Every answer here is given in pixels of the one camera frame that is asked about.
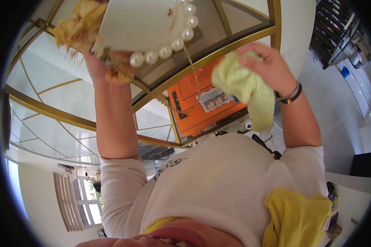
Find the blue bucket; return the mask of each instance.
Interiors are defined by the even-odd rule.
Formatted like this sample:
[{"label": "blue bucket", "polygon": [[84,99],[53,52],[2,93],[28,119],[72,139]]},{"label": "blue bucket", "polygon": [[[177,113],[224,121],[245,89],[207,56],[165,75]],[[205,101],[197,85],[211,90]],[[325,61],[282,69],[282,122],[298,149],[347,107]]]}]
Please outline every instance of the blue bucket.
[{"label": "blue bucket", "polygon": [[344,67],[342,68],[341,74],[342,74],[342,76],[343,76],[344,78],[346,78],[347,76],[349,76],[349,70],[348,70],[348,68],[344,66]]}]

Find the gold chain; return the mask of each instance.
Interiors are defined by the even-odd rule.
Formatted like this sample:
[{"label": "gold chain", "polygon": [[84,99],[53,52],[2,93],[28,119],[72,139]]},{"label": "gold chain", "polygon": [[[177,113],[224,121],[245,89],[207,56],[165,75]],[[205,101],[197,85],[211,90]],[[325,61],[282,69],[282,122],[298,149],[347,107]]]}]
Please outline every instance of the gold chain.
[{"label": "gold chain", "polygon": [[[195,105],[193,107],[191,107],[190,109],[188,109],[188,111],[180,111],[180,110],[177,110],[176,108],[174,108],[173,106],[170,106],[167,102],[163,101],[162,99],[156,97],[156,96],[153,96],[154,98],[156,98],[161,104],[163,104],[164,106],[166,107],[169,107],[171,110],[179,113],[179,114],[185,114],[187,115],[188,113],[190,113],[192,110],[195,109],[196,106],[198,106],[199,104],[199,99],[201,98],[201,91],[199,89],[199,80],[198,80],[198,77],[197,77],[197,72],[195,71],[195,67],[194,67],[194,64],[192,63],[192,60],[191,60],[191,56],[189,55],[188,51],[187,51],[187,48],[184,46],[183,47],[183,50],[185,51],[186,53],[186,56],[188,58],[188,62],[189,64],[191,65],[191,69],[192,69],[192,72],[194,73],[194,77],[195,77],[195,81],[197,82],[197,89],[198,89],[198,98],[197,98],[197,102],[195,103]],[[141,82],[139,82],[138,80],[135,80],[133,79],[132,80],[132,83],[134,85],[136,85],[137,87],[141,88],[144,92],[146,93],[150,93],[150,90],[148,89],[148,87],[146,87],[145,85],[143,85]]]}]

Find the bracelet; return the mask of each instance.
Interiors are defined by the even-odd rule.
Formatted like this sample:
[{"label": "bracelet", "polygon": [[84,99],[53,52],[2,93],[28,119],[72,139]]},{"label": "bracelet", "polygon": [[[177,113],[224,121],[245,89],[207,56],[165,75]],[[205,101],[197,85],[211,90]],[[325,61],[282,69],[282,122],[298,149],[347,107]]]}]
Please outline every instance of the bracelet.
[{"label": "bracelet", "polygon": [[296,93],[298,92],[298,89],[299,89],[299,85],[300,83],[297,82],[297,86],[296,88],[287,96],[284,96],[284,97],[279,97],[279,93],[276,93],[276,97],[277,97],[277,101],[281,101],[281,100],[288,100],[289,98],[292,98],[294,95],[296,95]]},{"label": "bracelet", "polygon": [[294,102],[302,93],[302,84],[301,83],[298,83],[298,91],[296,93],[296,95],[294,95],[294,97],[292,98],[289,98],[287,100],[280,100],[280,102],[282,102],[283,104],[291,104],[292,102]]}]

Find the lip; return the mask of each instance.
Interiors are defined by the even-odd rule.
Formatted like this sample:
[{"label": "lip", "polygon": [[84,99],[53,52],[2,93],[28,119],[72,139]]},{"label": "lip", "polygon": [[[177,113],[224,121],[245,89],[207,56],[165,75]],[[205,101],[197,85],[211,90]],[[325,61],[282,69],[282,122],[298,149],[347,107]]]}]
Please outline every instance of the lip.
[{"label": "lip", "polygon": [[207,244],[201,235],[193,230],[184,228],[165,227],[155,230],[147,236],[150,238],[169,238],[177,241],[186,241],[195,247],[207,247]]}]

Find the white pearl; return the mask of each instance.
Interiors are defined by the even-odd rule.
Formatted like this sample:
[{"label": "white pearl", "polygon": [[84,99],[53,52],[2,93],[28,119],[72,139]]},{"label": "white pearl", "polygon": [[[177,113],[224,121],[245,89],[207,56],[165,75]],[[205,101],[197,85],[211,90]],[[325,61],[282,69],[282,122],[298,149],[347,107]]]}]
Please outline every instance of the white pearl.
[{"label": "white pearl", "polygon": [[182,39],[184,41],[190,41],[192,40],[193,37],[194,37],[194,30],[192,30],[192,28],[188,28],[184,30],[184,32],[182,33]]},{"label": "white pearl", "polygon": [[148,51],[144,54],[144,60],[148,64],[153,64],[158,60],[158,54],[155,51]]},{"label": "white pearl", "polygon": [[195,15],[197,12],[197,8],[193,4],[188,4],[185,8],[183,8],[183,13],[185,15]]},{"label": "white pearl", "polygon": [[198,18],[195,15],[193,15],[193,16],[188,17],[185,23],[187,27],[196,28],[198,26],[199,21],[198,21]]},{"label": "white pearl", "polygon": [[189,0],[177,0],[178,3],[189,4]]},{"label": "white pearl", "polygon": [[159,49],[158,55],[161,59],[167,59],[172,54],[172,48],[164,46]]},{"label": "white pearl", "polygon": [[140,67],[144,62],[144,55],[141,52],[133,52],[132,55],[129,58],[129,63],[135,67],[138,68]]},{"label": "white pearl", "polygon": [[173,51],[181,51],[184,47],[184,41],[182,39],[175,40],[171,46]]}]

